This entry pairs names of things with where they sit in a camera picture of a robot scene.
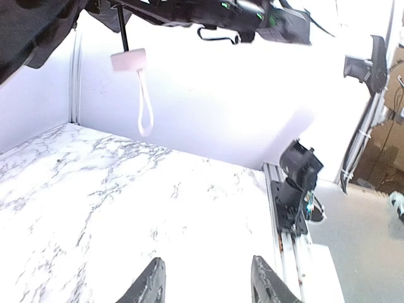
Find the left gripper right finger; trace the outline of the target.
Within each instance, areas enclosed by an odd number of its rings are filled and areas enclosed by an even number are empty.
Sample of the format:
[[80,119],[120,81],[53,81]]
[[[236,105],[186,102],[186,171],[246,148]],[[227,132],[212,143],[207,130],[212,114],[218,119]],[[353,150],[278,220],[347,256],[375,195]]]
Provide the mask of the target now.
[[254,255],[251,264],[252,303],[302,303],[262,256]]

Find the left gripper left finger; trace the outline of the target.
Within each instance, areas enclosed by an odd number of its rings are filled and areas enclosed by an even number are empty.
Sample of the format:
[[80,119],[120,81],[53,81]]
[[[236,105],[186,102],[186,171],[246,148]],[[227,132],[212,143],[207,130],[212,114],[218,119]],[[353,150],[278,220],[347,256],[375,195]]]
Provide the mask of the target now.
[[165,263],[153,258],[117,303],[164,303],[165,286]]

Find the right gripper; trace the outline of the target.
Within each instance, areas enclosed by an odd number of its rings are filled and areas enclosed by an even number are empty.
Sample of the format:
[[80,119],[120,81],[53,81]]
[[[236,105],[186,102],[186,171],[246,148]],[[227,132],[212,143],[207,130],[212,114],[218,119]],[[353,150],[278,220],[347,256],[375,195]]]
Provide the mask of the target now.
[[177,17],[199,24],[199,37],[203,30],[218,28],[237,33],[237,38],[253,38],[255,31],[265,26],[263,1],[177,1]]

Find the pink and black umbrella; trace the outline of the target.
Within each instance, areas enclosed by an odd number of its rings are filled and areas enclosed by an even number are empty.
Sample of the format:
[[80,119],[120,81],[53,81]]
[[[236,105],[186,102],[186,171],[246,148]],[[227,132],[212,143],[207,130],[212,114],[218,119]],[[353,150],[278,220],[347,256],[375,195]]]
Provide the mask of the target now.
[[146,50],[129,50],[124,13],[139,12],[146,20],[164,23],[194,23],[201,1],[1,1],[1,81],[18,68],[38,69],[67,37],[85,10],[114,32],[121,33],[124,50],[113,54],[114,71],[135,71],[140,84],[138,129],[151,134],[154,115],[145,81]]

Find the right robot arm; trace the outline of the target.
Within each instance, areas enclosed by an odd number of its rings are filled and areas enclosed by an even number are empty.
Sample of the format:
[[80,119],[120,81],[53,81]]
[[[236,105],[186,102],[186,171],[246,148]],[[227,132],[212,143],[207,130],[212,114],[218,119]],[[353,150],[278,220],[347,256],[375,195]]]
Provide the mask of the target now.
[[[269,41],[309,45],[311,25],[332,35],[307,9],[295,9],[288,1],[280,1],[279,7],[273,1],[181,1],[180,6],[188,21],[202,25],[198,35],[202,29],[235,31],[237,36],[228,38],[234,45],[251,43],[256,33]],[[381,92],[388,77],[384,38],[372,36],[369,59],[346,56],[343,75],[365,83],[371,94]]]

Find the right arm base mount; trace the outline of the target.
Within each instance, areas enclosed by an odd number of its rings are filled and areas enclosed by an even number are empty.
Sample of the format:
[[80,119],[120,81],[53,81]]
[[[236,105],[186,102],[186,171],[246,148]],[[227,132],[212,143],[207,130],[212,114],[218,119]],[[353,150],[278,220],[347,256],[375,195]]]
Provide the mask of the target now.
[[314,194],[323,164],[313,148],[307,149],[293,140],[280,157],[280,168],[285,180],[270,182],[276,228],[296,236],[306,235],[307,222],[321,223],[325,219],[324,207]]

